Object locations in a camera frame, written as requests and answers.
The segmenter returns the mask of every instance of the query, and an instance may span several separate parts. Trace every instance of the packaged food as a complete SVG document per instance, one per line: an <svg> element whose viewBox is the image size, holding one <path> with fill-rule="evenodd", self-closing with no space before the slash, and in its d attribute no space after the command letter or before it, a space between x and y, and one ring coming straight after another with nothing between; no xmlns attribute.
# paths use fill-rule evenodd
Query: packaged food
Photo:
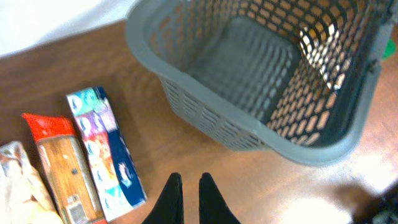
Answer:
<svg viewBox="0 0 398 224"><path fill-rule="evenodd" d="M104 220L72 122L67 118L22 116L32 131L63 222L80 224Z"/></svg>
<svg viewBox="0 0 398 224"><path fill-rule="evenodd" d="M19 141L0 147L0 217L5 224L62 224Z"/></svg>
<svg viewBox="0 0 398 224"><path fill-rule="evenodd" d="M81 131L107 221L146 201L130 153L102 87L67 96Z"/></svg>

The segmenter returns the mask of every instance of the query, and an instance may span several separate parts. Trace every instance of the label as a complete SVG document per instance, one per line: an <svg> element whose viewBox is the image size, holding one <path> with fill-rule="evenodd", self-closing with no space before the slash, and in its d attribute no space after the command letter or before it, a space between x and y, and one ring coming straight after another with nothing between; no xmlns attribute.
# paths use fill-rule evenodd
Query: label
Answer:
<svg viewBox="0 0 398 224"><path fill-rule="evenodd" d="M101 120L105 125L106 131L111 132L118 129L118 124L114 118L111 106L107 99L104 99L103 104L105 105L102 110L96 111L100 116Z"/></svg>
<svg viewBox="0 0 398 224"><path fill-rule="evenodd" d="M81 115L92 111L95 104L99 102L95 91L92 88L80 91L68 96L68 102L73 115Z"/></svg>
<svg viewBox="0 0 398 224"><path fill-rule="evenodd" d="M76 138L71 138L70 143L73 147L73 150L75 151L76 159L79 163L81 175L83 176L83 180L85 181L88 195L90 196L91 204L93 205L95 211L100 211L101 204L96 197L94 183L91 181L90 171L87 168L83 152L80 150L81 147Z"/></svg>
<svg viewBox="0 0 398 224"><path fill-rule="evenodd" d="M126 163L120 162L119 163L119 171L122 176L122 184L124 184L127 188L131 186L132 174L130 174L129 169L126 166Z"/></svg>
<svg viewBox="0 0 398 224"><path fill-rule="evenodd" d="M86 216L83 205L80 202L79 196L72 195L68 197L68 217L72 224L86 224L89 220Z"/></svg>
<svg viewBox="0 0 398 224"><path fill-rule="evenodd" d="M44 146L40 145L38 148L39 148L39 155L42 160L44 171L46 174L48 174L50 172L49 157L47 156Z"/></svg>
<svg viewBox="0 0 398 224"><path fill-rule="evenodd" d="M116 176L113 177L104 164L98 163L91 170L98 190L109 189L119 184Z"/></svg>
<svg viewBox="0 0 398 224"><path fill-rule="evenodd" d="M75 120L84 138L90 138L100 133L107 133L118 129L118 124L110 108L100 113L90 111L76 117Z"/></svg>

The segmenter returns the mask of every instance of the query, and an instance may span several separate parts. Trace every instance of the plastic bag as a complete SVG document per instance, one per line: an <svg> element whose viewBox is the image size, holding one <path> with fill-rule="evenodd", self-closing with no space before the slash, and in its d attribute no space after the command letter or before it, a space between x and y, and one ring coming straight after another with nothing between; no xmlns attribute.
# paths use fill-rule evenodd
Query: plastic bag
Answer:
<svg viewBox="0 0 398 224"><path fill-rule="evenodd" d="M19 141L0 147L2 223L62 224L39 173Z"/></svg>

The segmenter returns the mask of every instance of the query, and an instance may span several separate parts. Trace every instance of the basket rim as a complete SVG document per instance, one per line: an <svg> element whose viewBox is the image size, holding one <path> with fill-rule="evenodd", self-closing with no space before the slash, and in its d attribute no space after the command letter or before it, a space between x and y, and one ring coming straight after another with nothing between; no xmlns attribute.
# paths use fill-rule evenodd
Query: basket rim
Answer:
<svg viewBox="0 0 398 224"><path fill-rule="evenodd" d="M376 69L376 71L373 70L372 72L366 71L361 91L353 108L353 119L349 122L347 132L340 140L333 142L329 146L322 147L296 145L278 135L275 131L270 130L265 124L262 124L239 108L236 108L230 102L213 93L190 75L181 72L177 68L161 60L151 51L144 40L146 22L156 16L154 13L157 12L159 7L162 7L163 10L165 8L170 8L170 10L172 10L178 3L181 3L181 1L175 0L174 2L166 2L143 0L137 3L127 14L126 42L132 54L141 64L158 76L166 80L172 80L180 88L195 96L198 101L201 101L209 108L216 108L215 111L217 113L233 121L241 129L257 136L275 152L291 161L310 166L326 166L339 162L353 151L355 146L359 143L363 132L364 121L368 116L381 68ZM377 55L377 53L370 53L369 56L369 58L379 57L381 56Z"/></svg>

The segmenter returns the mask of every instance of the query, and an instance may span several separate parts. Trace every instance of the wooden table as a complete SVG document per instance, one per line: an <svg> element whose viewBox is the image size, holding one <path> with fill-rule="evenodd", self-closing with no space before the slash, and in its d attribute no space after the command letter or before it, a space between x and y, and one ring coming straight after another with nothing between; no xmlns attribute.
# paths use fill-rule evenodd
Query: wooden table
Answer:
<svg viewBox="0 0 398 224"><path fill-rule="evenodd" d="M103 85L148 195L145 205L112 223L143 221L172 172L183 178L186 223L199 223L203 172L212 174L242 223L348 223L398 179L397 62L397 54L383 62L351 157L330 167L305 167L273 151L230 151L174 115L157 77L130 54L119 23L0 60L0 144L21 140L42 172L20 114L71 117L65 95Z"/></svg>

